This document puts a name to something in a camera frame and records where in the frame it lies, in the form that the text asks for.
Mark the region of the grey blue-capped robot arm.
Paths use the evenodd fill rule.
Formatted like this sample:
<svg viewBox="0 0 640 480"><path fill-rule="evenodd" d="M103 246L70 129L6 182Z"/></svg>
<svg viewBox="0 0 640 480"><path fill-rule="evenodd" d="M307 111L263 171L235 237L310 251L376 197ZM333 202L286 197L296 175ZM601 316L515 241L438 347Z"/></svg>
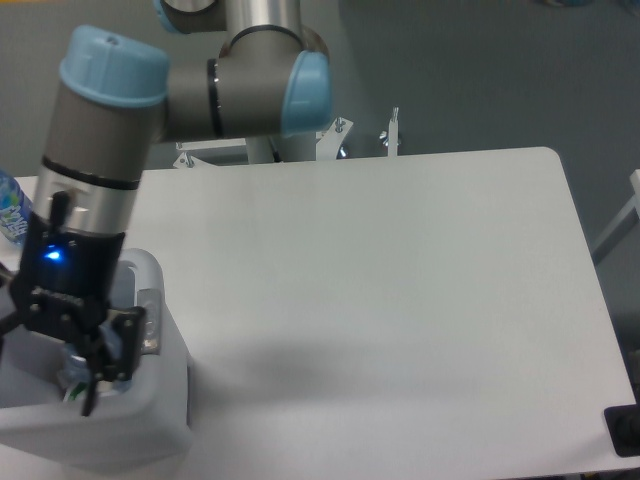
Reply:
<svg viewBox="0 0 640 480"><path fill-rule="evenodd" d="M130 380L146 313L109 294L152 144L314 133L331 119L326 54L296 1L158 1L164 28L223 31L226 53L174 74L161 49L93 26L71 36L1 331L61 341L89 372L81 413L103 382Z"/></svg>

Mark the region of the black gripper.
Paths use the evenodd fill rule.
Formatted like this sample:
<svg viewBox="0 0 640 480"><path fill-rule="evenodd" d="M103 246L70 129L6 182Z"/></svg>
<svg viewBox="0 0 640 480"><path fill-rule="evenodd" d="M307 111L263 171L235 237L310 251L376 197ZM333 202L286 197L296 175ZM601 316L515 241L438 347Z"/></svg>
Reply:
<svg viewBox="0 0 640 480"><path fill-rule="evenodd" d="M72 345L91 372L84 417L97 404L98 383L131 380L142 355L146 310L109 310L124 239L123 232L53 231L48 221L33 214L16 276L1 268L1 336L23 325ZM110 324L121 339L118 358L109 352L101 324Z"/></svg>

